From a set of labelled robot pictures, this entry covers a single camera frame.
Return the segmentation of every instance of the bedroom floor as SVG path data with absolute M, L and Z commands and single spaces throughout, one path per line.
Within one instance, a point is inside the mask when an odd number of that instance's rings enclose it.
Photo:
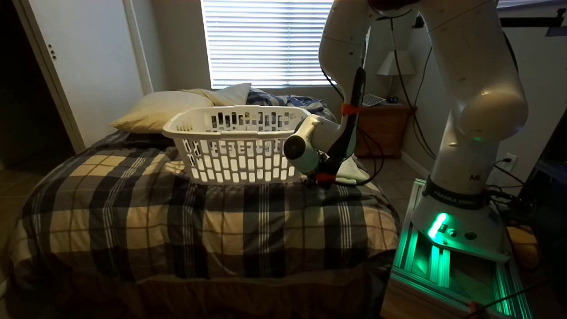
M 31 162 L 26 162 L 15 169 L 0 171 L 0 249 L 4 259 L 4 249 L 8 238 L 15 228 L 18 212 L 26 205 L 29 194 L 34 185 L 41 181 L 41 178 L 50 173 L 57 164 L 61 164 L 61 157 L 38 157 Z M 373 173 L 373 160 L 362 160 L 369 173 Z M 405 219 L 406 205 L 410 201 L 414 181 L 419 178 L 415 171 L 412 171 L 401 160 L 387 160 L 382 174 L 375 180 L 375 183 L 385 192 L 391 199 L 401 219 Z M 26 295 L 18 293 L 18 298 L 0 298 L 0 318 L 50 318 L 47 314 L 47 306 L 50 304 L 50 293 L 43 295 Z

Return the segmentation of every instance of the window blinds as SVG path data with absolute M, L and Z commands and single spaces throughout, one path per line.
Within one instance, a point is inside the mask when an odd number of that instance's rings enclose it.
M 320 41 L 332 0 L 203 0 L 213 89 L 327 86 Z

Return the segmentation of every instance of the plaid bedspread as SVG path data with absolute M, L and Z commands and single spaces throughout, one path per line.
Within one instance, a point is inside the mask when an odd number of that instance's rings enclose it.
M 398 247 L 398 222 L 369 189 L 199 187 L 167 171 L 174 158 L 112 141 L 49 174 L 13 236 L 17 281 L 274 279 L 353 268 Z

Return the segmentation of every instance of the door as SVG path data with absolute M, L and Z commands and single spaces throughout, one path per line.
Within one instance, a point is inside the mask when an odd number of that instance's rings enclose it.
M 77 151 L 114 132 L 142 98 L 132 36 L 118 0 L 17 0 L 40 43 L 47 72 L 63 91 L 59 112 Z

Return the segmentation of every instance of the bed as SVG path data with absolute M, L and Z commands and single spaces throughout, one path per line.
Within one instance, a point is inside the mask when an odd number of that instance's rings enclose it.
M 176 160 L 119 132 L 59 166 L 11 238 L 13 284 L 123 318 L 376 316 L 399 231 L 378 189 L 206 187 Z

